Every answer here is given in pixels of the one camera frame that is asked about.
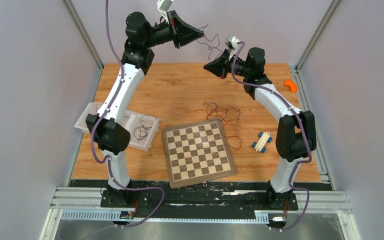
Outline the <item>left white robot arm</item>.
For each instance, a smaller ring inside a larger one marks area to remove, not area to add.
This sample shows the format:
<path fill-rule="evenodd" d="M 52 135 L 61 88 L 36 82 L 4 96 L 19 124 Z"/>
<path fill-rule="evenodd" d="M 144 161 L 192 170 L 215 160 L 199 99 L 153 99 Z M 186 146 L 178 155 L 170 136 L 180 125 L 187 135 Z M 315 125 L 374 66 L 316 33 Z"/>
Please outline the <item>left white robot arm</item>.
<path fill-rule="evenodd" d="M 153 62 L 152 47 L 173 42 L 179 49 L 205 35 L 202 30 L 183 21 L 174 10 L 154 25 L 139 11 L 130 13 L 125 23 L 127 39 L 122 56 L 116 57 L 119 63 L 116 80 L 100 109 L 85 119 L 92 156 L 97 163 L 106 164 L 108 169 L 109 179 L 103 197 L 120 207 L 129 206 L 135 192 L 129 187 L 131 178 L 125 153 L 131 133 L 122 126 L 122 121 L 136 88 Z"/>

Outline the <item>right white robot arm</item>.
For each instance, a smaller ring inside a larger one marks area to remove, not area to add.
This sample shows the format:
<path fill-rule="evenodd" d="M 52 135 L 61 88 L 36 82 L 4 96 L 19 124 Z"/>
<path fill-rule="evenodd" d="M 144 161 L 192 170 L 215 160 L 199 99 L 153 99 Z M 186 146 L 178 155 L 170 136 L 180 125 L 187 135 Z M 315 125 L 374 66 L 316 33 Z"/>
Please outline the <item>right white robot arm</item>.
<path fill-rule="evenodd" d="M 245 60 L 225 49 L 204 70 L 224 79 L 231 74 L 243 85 L 251 98 L 262 104 L 278 122 L 275 147 L 280 156 L 275 174 L 268 182 L 263 202 L 272 209 L 280 209 L 291 200 L 296 190 L 294 180 L 302 164 L 312 162 L 312 152 L 317 147 L 314 114 L 302 111 L 286 100 L 265 74 L 265 50 L 252 47 Z"/>

